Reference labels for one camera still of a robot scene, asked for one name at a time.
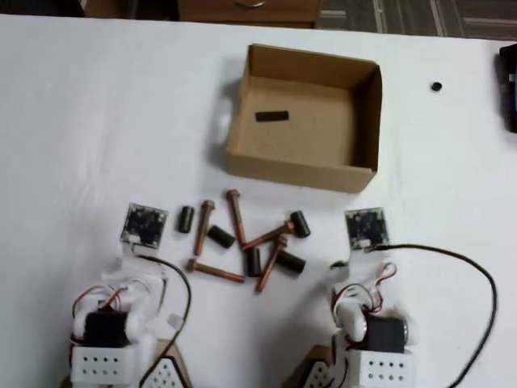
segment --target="copper screw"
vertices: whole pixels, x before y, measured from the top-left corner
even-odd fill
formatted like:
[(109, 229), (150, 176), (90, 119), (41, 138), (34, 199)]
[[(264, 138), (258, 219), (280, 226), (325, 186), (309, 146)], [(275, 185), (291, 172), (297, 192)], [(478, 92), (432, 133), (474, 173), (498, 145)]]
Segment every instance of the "copper screw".
[(284, 221), (284, 224), (272, 230), (271, 232), (268, 232), (259, 238), (256, 238), (253, 241), (250, 241), (242, 246), (242, 250), (245, 251), (246, 249), (253, 248), (258, 246), (259, 244), (265, 243), (266, 241), (272, 240), (273, 238), (280, 236), (281, 234), (293, 234), (294, 233), (294, 224), (292, 221)]
[(237, 273), (231, 273), (227, 271), (223, 271), (219, 268), (210, 267), (208, 265), (199, 264), (195, 259), (188, 260), (187, 263), (187, 271), (188, 272), (194, 272), (199, 271), (202, 273), (207, 273), (209, 275), (222, 277), (226, 280), (234, 281), (235, 283), (244, 283), (244, 280), (246, 279), (243, 275), (238, 275)]
[(264, 271), (262, 272), (260, 279), (258, 279), (257, 287), (255, 287), (255, 291), (257, 293), (261, 293), (264, 290), (264, 288), (266, 287), (266, 283), (269, 280), (271, 271), (273, 270), (273, 267), (275, 266), (276, 256), (287, 245), (288, 245), (288, 240), (285, 238), (285, 236), (283, 236), (283, 235), (278, 236), (278, 238), (275, 241), (275, 246), (273, 247), (273, 252), (269, 256), (269, 260), (267, 261), (267, 265), (264, 268)]
[(197, 229), (197, 237), (195, 238), (194, 255), (199, 256), (203, 251), (204, 237), (208, 232), (208, 220), (210, 219), (210, 213), (216, 208), (213, 200), (206, 200), (201, 205), (201, 217), (200, 225)]
[(241, 193), (237, 190), (228, 190), (226, 192), (226, 199), (229, 202), (229, 209), (232, 213), (233, 227), (235, 228), (235, 234), (237, 235), (237, 241), (242, 247), (242, 244), (246, 243), (246, 236), (244, 235), (244, 226), (242, 225), (241, 209), (239, 208), (239, 197)]

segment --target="black rectangular object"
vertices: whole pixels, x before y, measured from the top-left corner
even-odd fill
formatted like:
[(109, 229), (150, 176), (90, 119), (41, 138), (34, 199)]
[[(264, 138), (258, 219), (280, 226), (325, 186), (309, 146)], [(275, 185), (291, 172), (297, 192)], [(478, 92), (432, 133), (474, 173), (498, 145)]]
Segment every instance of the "black rectangular object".
[(345, 212), (345, 218), (352, 250), (389, 244), (382, 208), (350, 210)]
[(166, 210), (129, 204), (128, 215), (120, 234), (120, 241), (122, 243), (158, 249), (162, 240), (167, 214)]
[(123, 348), (129, 345), (126, 336), (128, 313), (112, 309), (97, 310), (86, 316), (84, 346)]
[(372, 352), (404, 352), (406, 329), (402, 319), (369, 314), (366, 316), (366, 326), (366, 335), (355, 348)]
[(289, 120), (288, 111), (255, 112), (257, 122), (286, 121)]

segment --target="black cylinder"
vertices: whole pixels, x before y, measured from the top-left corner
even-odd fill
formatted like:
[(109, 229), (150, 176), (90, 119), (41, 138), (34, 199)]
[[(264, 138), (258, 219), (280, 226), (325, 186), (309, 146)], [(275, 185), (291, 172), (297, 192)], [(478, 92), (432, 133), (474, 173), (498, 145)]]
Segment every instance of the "black cylinder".
[(183, 206), (178, 218), (178, 232), (190, 233), (192, 220), (194, 219), (194, 208), (191, 206)]
[(249, 248), (244, 251), (246, 254), (246, 273), (248, 277), (259, 277), (262, 273), (260, 268), (260, 249)]
[(299, 238), (306, 238), (310, 236), (309, 225), (305, 220), (304, 214), (301, 210), (291, 213), (291, 221), (294, 224), (294, 234)]
[(226, 249), (230, 248), (235, 242), (234, 236), (232, 236), (225, 230), (222, 230), (217, 225), (214, 225), (210, 228), (210, 230), (207, 233), (207, 236)]
[(305, 268), (305, 260), (284, 250), (280, 251), (276, 256), (276, 263), (297, 274), (301, 274)]

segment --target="black device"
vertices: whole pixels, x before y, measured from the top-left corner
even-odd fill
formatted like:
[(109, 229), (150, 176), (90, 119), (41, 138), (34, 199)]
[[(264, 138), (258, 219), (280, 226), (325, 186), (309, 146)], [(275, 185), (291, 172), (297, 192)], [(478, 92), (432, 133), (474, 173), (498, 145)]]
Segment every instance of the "black device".
[(111, 307), (86, 316), (83, 346), (93, 348), (123, 348), (129, 345), (126, 336), (128, 313)]
[(122, 243), (158, 249), (162, 240), (167, 214), (165, 210), (129, 204), (128, 215), (120, 235), (120, 241)]
[(507, 93), (503, 94), (504, 108), (507, 112), (509, 130), (517, 133), (517, 100), (515, 95), (515, 74), (517, 73), (517, 44), (501, 47), (499, 57), (504, 67), (505, 82)]
[(406, 345), (406, 324), (399, 318), (367, 314), (366, 335), (355, 348), (372, 352), (403, 353)]
[(351, 210), (345, 212), (345, 218), (352, 250), (389, 244), (382, 208)]

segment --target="open cardboard box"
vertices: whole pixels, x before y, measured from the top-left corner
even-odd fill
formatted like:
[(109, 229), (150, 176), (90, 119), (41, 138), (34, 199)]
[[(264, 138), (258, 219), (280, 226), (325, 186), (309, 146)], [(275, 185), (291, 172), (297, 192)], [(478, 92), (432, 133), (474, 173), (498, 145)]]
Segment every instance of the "open cardboard box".
[[(252, 44), (226, 146), (229, 173), (360, 192), (377, 171), (382, 79), (373, 61)], [(256, 112), (288, 111), (257, 122)]]

